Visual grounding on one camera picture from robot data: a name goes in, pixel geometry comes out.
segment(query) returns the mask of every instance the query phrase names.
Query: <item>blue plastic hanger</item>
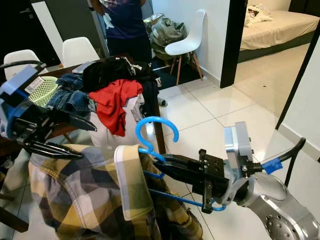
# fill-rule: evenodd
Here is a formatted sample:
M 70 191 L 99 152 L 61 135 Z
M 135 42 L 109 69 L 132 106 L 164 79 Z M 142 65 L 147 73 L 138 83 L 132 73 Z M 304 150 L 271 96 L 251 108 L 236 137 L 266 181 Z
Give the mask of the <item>blue plastic hanger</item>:
M 158 123 L 162 123 L 162 124 L 165 124 L 165 125 L 169 126 L 173 131 L 173 141 L 175 143 L 179 139 L 179 131 L 178 131 L 176 125 L 174 125 L 171 121 L 169 121 L 169 120 L 167 120 L 167 119 L 165 119 L 163 117 L 160 117 L 160 116 L 149 116 L 149 117 L 143 118 L 142 120 L 140 120 L 138 122 L 138 124 L 135 127 L 135 134 L 136 134 L 137 138 L 139 139 L 139 141 L 141 143 L 143 143 L 145 146 L 148 147 L 148 149 L 139 147 L 139 149 L 138 149 L 139 153 L 150 154 L 150 155 L 156 157 L 158 160 L 160 160 L 162 162 L 165 162 L 166 161 L 165 158 L 161 154 L 159 154 L 157 152 L 154 152 L 154 146 L 150 142 L 145 140 L 141 135 L 142 126 L 145 125 L 146 123 L 151 123 L 151 122 L 158 122 Z M 153 172 L 148 172 L 148 171 L 143 171 L 143 172 L 144 172 L 145 175 L 154 177 L 156 179 L 163 179 L 164 176 L 165 176 L 164 172 L 162 172 L 160 175 L 155 174 Z M 172 194 L 169 194 L 169 193 L 166 193 L 166 192 L 157 191 L 157 190 L 153 190 L 153 189 L 149 189 L 149 191 L 151 193 L 153 193 L 153 194 L 158 194 L 158 195 L 161 195 L 161 196 L 166 197 L 166 198 L 178 200 L 180 202 L 192 204 L 192 205 L 195 205 L 195 206 L 198 206 L 198 207 L 202 207 L 203 206 L 202 203 L 199 203 L 199 202 L 196 202 L 196 201 L 192 201 L 192 200 L 189 200 L 189 199 L 186 199 L 186 198 L 183 198 L 183 197 L 175 196 L 175 195 L 172 195 Z M 222 207 L 212 207 L 213 211 L 223 211 L 225 209 L 226 209 L 225 205 L 223 205 Z
M 145 125 L 146 123 L 150 123 L 150 122 L 162 123 L 162 124 L 169 126 L 173 131 L 173 141 L 175 143 L 179 139 L 179 131 L 178 131 L 176 125 L 174 125 L 171 121 L 169 121 L 163 117 L 160 117 L 160 116 L 149 116 L 149 117 L 143 118 L 142 120 L 140 120 L 138 122 L 138 124 L 135 127 L 135 134 L 136 134 L 137 138 L 139 139 L 139 141 L 141 143 L 143 143 L 145 146 L 148 147 L 148 149 L 144 149 L 144 148 L 140 147 L 138 149 L 139 153 L 150 154 L 150 155 L 156 157 L 158 160 L 165 162 L 166 161 L 165 158 L 161 154 L 154 152 L 154 146 L 150 142 L 145 140 L 141 135 L 142 126 Z M 163 172 L 160 175 L 158 175 L 158 174 L 155 174 L 152 172 L 145 171 L 144 174 L 151 176 L 151 177 L 154 177 L 156 179 L 162 179 L 165 176 L 165 174 Z

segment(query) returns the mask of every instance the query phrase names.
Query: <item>blue t-shirt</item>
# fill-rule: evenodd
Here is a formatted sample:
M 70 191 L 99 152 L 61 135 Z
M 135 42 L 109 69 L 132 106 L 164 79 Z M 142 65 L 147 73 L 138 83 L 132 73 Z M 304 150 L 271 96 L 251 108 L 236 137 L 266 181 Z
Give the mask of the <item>blue t-shirt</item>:
M 101 0 L 107 38 L 132 39 L 146 36 L 140 0 Z

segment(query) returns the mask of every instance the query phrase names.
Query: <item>denim jeans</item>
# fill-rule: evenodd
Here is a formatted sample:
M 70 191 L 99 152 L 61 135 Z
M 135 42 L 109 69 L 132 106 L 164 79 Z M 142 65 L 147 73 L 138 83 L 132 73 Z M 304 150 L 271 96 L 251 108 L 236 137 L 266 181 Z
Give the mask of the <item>denim jeans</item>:
M 78 74 L 66 73 L 60 77 L 56 83 L 69 91 L 81 90 L 84 87 L 82 83 L 82 76 Z
M 77 74 L 65 74 L 56 81 L 60 85 L 47 106 L 86 116 L 95 112 L 95 103 L 88 98 L 88 94 L 80 91 L 83 88 L 82 77 Z

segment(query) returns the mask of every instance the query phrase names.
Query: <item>black cable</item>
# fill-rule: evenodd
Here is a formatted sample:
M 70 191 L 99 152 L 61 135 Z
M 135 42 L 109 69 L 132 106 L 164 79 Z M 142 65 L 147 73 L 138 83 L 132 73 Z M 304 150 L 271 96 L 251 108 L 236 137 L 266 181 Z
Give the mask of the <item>black cable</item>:
M 284 162 L 287 159 L 290 159 L 292 157 L 297 157 L 299 151 L 304 147 L 306 143 L 306 139 L 302 137 L 299 142 L 289 151 L 287 151 L 285 154 L 278 157 L 280 159 L 280 162 Z
M 6 63 L 6 64 L 0 65 L 0 70 L 1 69 L 6 69 L 6 68 L 10 68 L 10 67 L 14 67 L 14 66 L 18 66 L 18 65 L 26 65 L 26 64 L 36 64 L 36 65 L 41 66 L 44 63 L 41 62 L 41 61 L 37 61 L 37 60 L 14 61 L 14 62 L 10 62 L 10 63 Z
M 306 143 L 306 139 L 304 137 L 302 137 L 299 140 L 299 142 L 294 146 L 294 148 L 292 148 L 290 151 L 288 151 L 285 154 L 278 157 L 280 159 L 280 162 L 284 162 L 285 160 L 291 158 L 288 172 L 286 173 L 286 177 L 285 177 L 285 181 L 284 181 L 284 185 L 286 187 L 288 187 L 288 185 L 289 185 L 291 173 L 292 173 L 292 170 L 294 169 L 297 155 L 298 155 L 299 151 L 304 147 L 305 143 Z

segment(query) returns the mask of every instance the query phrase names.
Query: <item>plaid shirt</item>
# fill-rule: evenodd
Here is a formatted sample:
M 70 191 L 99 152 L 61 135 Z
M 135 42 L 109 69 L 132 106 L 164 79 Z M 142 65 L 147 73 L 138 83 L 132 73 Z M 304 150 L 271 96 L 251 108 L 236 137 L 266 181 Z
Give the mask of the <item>plaid shirt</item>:
M 153 210 L 125 221 L 113 152 L 84 145 L 67 147 L 83 153 L 83 158 L 50 159 L 33 154 L 28 165 L 32 197 L 44 222 L 60 239 L 202 239 L 196 217 L 178 201 L 158 195 L 152 196 Z M 138 146 L 128 148 L 138 152 Z M 143 170 L 159 173 L 150 156 L 141 154 L 140 161 Z M 148 187 L 170 192 L 164 180 L 145 179 Z M 139 201 L 137 196 L 132 199 L 130 208 L 135 211 Z

